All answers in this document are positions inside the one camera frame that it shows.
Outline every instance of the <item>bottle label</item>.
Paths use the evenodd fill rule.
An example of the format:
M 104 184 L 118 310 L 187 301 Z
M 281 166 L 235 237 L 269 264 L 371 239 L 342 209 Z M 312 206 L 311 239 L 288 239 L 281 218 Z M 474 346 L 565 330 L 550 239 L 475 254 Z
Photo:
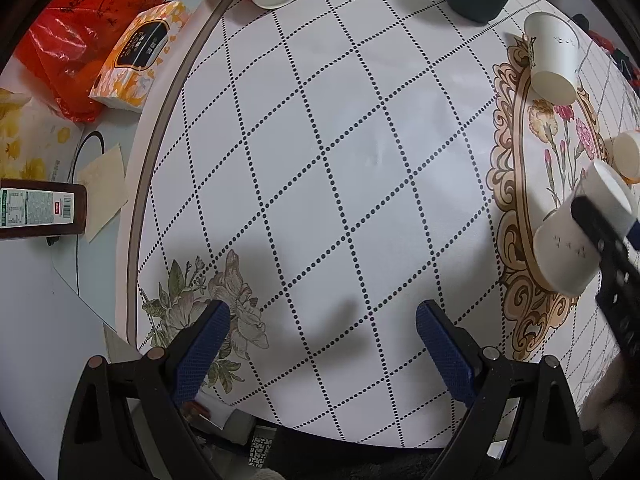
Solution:
M 74 194 L 36 189 L 0 188 L 0 229 L 72 224 Z

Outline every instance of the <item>bottle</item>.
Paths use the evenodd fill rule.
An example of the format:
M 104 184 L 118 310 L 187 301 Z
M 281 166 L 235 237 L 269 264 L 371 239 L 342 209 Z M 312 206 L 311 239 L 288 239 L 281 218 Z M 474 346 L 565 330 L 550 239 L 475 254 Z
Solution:
M 85 224 L 84 186 L 0 179 L 0 240 L 82 234 Z

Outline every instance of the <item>pink flower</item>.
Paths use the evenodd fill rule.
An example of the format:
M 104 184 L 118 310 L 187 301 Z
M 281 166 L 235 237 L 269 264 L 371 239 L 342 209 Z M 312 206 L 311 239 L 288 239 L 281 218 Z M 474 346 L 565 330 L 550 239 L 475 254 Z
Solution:
M 571 105 L 568 106 L 554 106 L 554 111 L 558 114 L 563 121 L 571 122 L 571 119 L 574 118 L 574 109 L 571 108 Z
M 575 131 L 580 138 L 580 142 L 582 143 L 584 149 L 587 152 L 590 160 L 593 160 L 593 157 L 596 155 L 596 146 L 593 142 L 593 137 L 591 136 L 591 132 L 586 124 L 582 122 L 580 119 L 575 120 Z

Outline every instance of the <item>yellow sticky note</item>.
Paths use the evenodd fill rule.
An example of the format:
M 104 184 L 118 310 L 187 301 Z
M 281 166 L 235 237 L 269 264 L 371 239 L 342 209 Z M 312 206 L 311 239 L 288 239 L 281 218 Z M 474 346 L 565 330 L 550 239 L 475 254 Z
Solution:
M 90 242 L 129 199 L 120 145 L 117 144 L 82 169 L 78 173 L 78 182 L 86 187 L 84 236 Z

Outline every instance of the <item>ornate frame pattern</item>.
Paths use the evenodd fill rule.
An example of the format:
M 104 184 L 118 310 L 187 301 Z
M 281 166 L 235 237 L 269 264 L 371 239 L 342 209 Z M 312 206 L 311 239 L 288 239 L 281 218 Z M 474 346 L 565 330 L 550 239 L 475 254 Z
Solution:
M 498 253 L 504 264 L 500 282 L 506 287 L 502 310 L 506 319 L 516 322 L 511 338 L 513 357 L 524 360 L 544 341 L 550 328 L 562 326 L 578 298 L 553 292 L 533 254 L 534 230 L 529 222 L 522 143 L 530 89 L 527 44 L 516 38 L 516 45 L 508 48 L 508 62 L 494 65 L 494 73 L 498 94 L 495 146 L 486 183 L 504 212 L 497 235 Z M 595 156 L 608 160 L 597 114 L 581 83 L 577 103 L 595 141 Z

